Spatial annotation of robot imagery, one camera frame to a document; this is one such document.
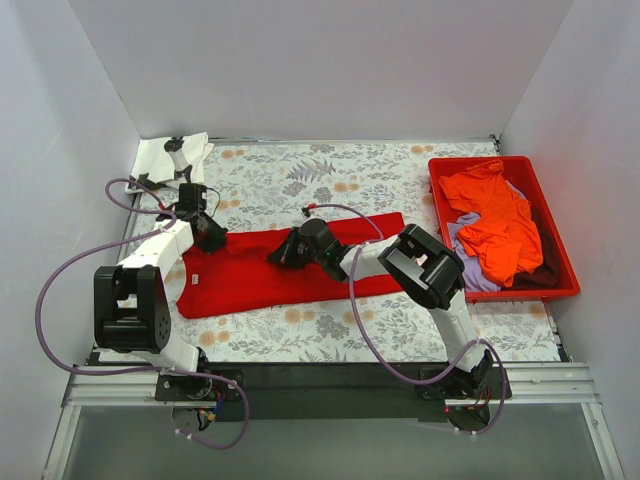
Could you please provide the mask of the red t shirt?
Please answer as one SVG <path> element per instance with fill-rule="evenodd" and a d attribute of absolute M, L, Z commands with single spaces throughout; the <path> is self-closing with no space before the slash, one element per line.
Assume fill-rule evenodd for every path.
<path fill-rule="evenodd" d="M 177 301 L 179 313 L 199 319 L 348 298 L 348 285 L 331 279 L 317 264 L 285 269 L 268 261 L 290 232 L 229 233 L 226 245 L 210 254 L 191 247 L 183 255 L 186 285 Z"/>

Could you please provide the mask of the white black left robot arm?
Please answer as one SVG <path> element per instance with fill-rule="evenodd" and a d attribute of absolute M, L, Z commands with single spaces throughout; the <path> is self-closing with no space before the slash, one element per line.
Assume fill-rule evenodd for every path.
<path fill-rule="evenodd" d="M 165 280 L 183 254 L 195 246 L 211 254 L 226 245 L 227 230 L 206 214 L 186 220 L 161 215 L 151 235 L 115 266 L 94 275 L 94 338 L 98 347 L 134 355 L 165 371 L 182 371 L 178 387 L 193 400 L 213 386 L 198 366 L 200 351 L 172 334 Z"/>

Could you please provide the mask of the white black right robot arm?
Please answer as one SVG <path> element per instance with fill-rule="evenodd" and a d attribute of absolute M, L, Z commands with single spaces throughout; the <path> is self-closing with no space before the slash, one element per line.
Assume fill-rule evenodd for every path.
<path fill-rule="evenodd" d="M 357 281 L 390 275 L 411 300 L 429 311 L 445 345 L 447 363 L 432 378 L 410 378 L 382 357 L 360 327 L 379 363 L 397 379 L 437 398 L 471 398 L 487 388 L 493 357 L 489 346 L 475 335 L 465 302 L 464 264 L 422 228 L 410 224 L 387 239 L 347 245 L 327 222 L 312 219 L 293 228 L 267 261 L 287 269 L 321 266 L 330 278 L 348 285 L 352 306 Z"/>

